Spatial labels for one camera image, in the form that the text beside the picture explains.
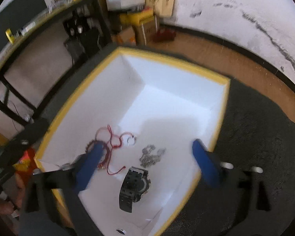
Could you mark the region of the left hand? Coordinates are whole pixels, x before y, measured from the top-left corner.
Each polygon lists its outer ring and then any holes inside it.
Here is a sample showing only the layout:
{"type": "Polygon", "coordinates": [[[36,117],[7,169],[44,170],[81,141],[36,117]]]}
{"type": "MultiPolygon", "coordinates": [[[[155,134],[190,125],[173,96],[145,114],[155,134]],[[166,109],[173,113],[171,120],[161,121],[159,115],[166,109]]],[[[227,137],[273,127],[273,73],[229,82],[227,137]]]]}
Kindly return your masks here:
{"type": "Polygon", "coordinates": [[[11,215],[15,208],[20,209],[25,195],[25,185],[19,174],[12,176],[2,186],[0,197],[0,215],[11,215]]]}

